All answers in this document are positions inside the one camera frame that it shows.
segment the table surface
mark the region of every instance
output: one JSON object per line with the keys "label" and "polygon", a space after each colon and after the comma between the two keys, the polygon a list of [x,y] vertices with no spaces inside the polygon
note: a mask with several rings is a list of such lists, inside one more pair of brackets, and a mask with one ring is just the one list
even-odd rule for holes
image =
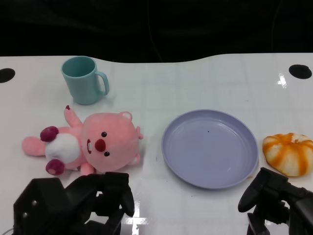
{"label": "table surface", "polygon": [[[294,64],[313,68],[313,54],[228,54],[168,64],[96,59],[111,91],[89,106],[73,103],[67,90],[60,67],[68,58],[0,57],[0,69],[16,72],[11,81],[0,84],[0,233],[12,227],[13,203],[30,180],[50,177],[45,158],[23,154],[22,139],[39,136],[47,126],[67,126],[66,105],[81,120],[97,112],[129,111],[134,125],[142,128],[142,163],[121,170],[130,175],[135,199],[134,218],[123,220],[122,235],[246,234],[247,216],[237,211],[237,205],[252,178],[229,189],[204,190],[183,182],[166,166],[161,138],[178,115],[214,109],[244,122],[259,145],[259,165],[253,176],[260,167],[270,168],[262,153],[264,137],[296,132],[313,138],[313,78],[300,80],[288,70]],[[67,186],[78,176],[68,171],[60,178]],[[312,175],[290,182],[313,190]],[[286,225],[267,225],[272,234],[288,234]]]}

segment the pumpkin-shaped toy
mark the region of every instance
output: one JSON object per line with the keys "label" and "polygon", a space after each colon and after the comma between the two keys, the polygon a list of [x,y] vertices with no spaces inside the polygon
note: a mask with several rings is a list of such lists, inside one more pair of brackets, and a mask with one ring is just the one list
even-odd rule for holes
{"label": "pumpkin-shaped toy", "polygon": [[266,161],[287,176],[302,176],[313,169],[313,141],[295,133],[267,136],[263,140]]}

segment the plush toy mouth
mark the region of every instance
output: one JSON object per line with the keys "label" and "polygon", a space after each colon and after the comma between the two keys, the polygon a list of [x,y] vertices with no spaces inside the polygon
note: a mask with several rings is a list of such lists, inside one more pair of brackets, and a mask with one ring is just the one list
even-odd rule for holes
{"label": "plush toy mouth", "polygon": [[88,153],[91,154],[91,141],[89,139],[87,140],[87,150]]}

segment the cable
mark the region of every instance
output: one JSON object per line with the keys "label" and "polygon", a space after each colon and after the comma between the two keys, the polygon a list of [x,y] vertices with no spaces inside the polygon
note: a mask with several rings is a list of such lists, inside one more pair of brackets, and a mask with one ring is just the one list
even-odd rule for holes
{"label": "cable", "polygon": [[277,18],[277,15],[278,15],[278,12],[279,12],[279,9],[280,9],[282,3],[283,3],[283,0],[280,0],[279,4],[277,6],[277,9],[276,9],[274,18],[273,18],[272,29],[271,29],[271,33],[270,33],[270,44],[271,44],[271,51],[272,52],[274,50],[274,41],[273,41],[274,40],[274,38],[273,38],[274,36],[273,35],[274,35],[275,22],[276,22],[276,18]]}
{"label": "cable", "polygon": [[148,29],[149,29],[150,41],[151,41],[151,43],[152,43],[153,48],[154,48],[155,51],[156,51],[156,54],[157,54],[157,56],[158,56],[160,62],[163,63],[162,56],[161,56],[161,54],[159,53],[159,51],[157,50],[157,47],[156,47],[156,45],[155,45],[155,43],[153,42],[153,39],[152,39],[152,34],[151,34],[151,29],[150,29],[149,0],[147,0],[147,13],[148,13]]}

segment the mug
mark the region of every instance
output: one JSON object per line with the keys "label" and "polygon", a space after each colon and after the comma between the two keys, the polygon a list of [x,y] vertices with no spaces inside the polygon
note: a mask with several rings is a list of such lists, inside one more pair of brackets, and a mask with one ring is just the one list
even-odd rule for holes
{"label": "mug", "polygon": [[[96,62],[86,56],[77,56],[64,62],[61,72],[74,101],[87,105],[93,104],[109,93],[107,76],[97,71]],[[97,75],[102,77],[105,91],[101,91]]]}

